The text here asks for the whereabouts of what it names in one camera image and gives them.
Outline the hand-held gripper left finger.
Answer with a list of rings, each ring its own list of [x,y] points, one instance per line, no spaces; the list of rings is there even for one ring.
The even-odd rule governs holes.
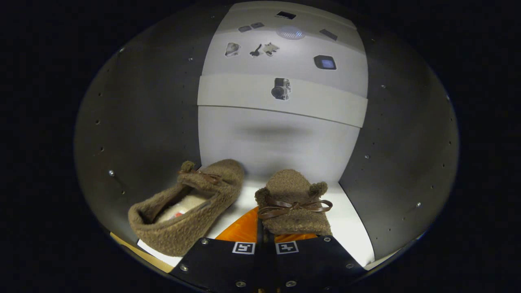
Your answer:
[[[262,236],[255,207],[216,238],[199,238],[169,274],[199,292],[261,293]]]

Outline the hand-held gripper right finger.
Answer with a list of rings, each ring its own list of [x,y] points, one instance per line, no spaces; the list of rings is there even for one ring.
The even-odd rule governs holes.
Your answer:
[[[344,293],[367,273],[331,235],[275,243],[263,252],[266,293]]]

